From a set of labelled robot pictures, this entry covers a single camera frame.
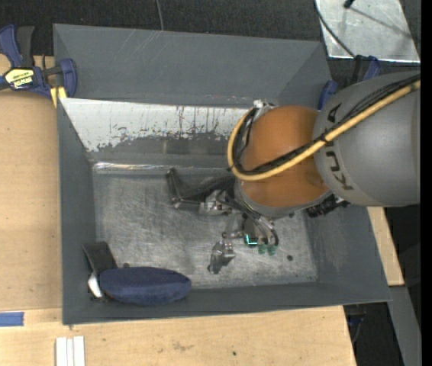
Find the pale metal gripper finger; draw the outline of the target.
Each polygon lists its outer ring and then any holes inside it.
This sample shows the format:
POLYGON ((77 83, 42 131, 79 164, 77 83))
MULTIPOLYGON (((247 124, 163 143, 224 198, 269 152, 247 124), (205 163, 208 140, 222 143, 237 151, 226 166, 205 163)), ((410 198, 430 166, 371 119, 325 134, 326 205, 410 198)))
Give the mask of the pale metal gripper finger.
POLYGON ((221 269, 227 267, 235 256, 236 254, 231 242, 217 242, 211 250, 208 271, 213 275, 219 274, 221 269))
POLYGON ((210 194, 173 197, 172 205, 175 209, 194 211, 207 216, 231 214, 234 209, 219 197, 220 193, 221 191, 213 191, 210 194))

